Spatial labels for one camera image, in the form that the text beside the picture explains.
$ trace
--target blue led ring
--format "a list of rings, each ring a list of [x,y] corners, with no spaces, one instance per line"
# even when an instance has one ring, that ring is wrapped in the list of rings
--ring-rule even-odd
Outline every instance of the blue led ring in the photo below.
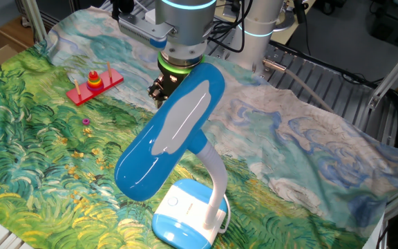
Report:
[[[252,34],[252,33],[248,32],[248,31],[246,31],[246,30],[244,30],[244,31],[245,31],[245,34],[252,35],[254,37],[266,37],[266,36],[271,35],[273,33],[273,31],[272,31],[272,32],[270,32],[268,34],[264,34],[264,35],[255,35],[255,34]]]
[[[216,2],[216,0],[212,0],[209,3],[205,3],[199,6],[186,6],[186,5],[182,5],[182,4],[177,4],[177,3],[172,3],[168,0],[162,0],[164,3],[173,6],[174,8],[179,8],[179,9],[183,9],[183,10],[200,10],[206,7],[209,7],[210,5],[214,4]]]

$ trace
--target white lamp arm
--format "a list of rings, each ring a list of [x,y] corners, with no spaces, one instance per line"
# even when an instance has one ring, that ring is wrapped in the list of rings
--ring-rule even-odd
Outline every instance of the white lamp arm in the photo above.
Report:
[[[213,193],[208,202],[204,221],[204,228],[210,229],[214,224],[220,203],[224,198],[225,190],[227,189],[228,175],[222,158],[210,142],[207,141],[207,144],[196,156],[202,161],[213,181]]]

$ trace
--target wooden peg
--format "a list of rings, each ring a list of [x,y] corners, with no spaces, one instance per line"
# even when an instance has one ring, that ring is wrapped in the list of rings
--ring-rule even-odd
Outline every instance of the wooden peg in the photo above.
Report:
[[[79,84],[77,83],[77,80],[75,79],[75,87],[76,87],[76,92],[78,95],[81,95],[81,91],[79,90]]]
[[[110,68],[110,62],[107,62],[107,69],[108,69],[108,76],[110,77],[110,79],[112,78],[111,76],[111,68]]]

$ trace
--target red wooden base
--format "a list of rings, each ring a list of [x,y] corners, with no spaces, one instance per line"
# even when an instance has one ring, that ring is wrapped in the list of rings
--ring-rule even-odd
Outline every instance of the red wooden base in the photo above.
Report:
[[[120,75],[115,69],[111,69],[111,79],[108,76],[108,71],[101,73],[100,75],[102,82],[104,83],[104,88],[99,91],[91,91],[87,88],[87,82],[80,84],[79,90],[81,95],[77,94],[76,88],[71,89],[67,92],[67,97],[70,98],[77,106],[93,99],[99,94],[109,90],[111,87],[115,86],[124,81],[124,77]]]

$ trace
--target painted tablecloth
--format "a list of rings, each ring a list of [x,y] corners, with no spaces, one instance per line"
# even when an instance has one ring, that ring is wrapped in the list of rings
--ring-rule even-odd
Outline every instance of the painted tablecloth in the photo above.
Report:
[[[76,107],[66,97],[72,81],[107,61],[124,82]],[[151,218],[175,181],[211,186],[200,161],[186,153],[144,202],[113,180],[156,112],[146,93],[156,61],[109,13],[90,8],[0,66],[1,224],[35,248],[169,248]],[[234,64],[206,62],[226,81],[203,130],[227,167],[232,213],[214,248],[361,248],[398,190],[398,149]]]

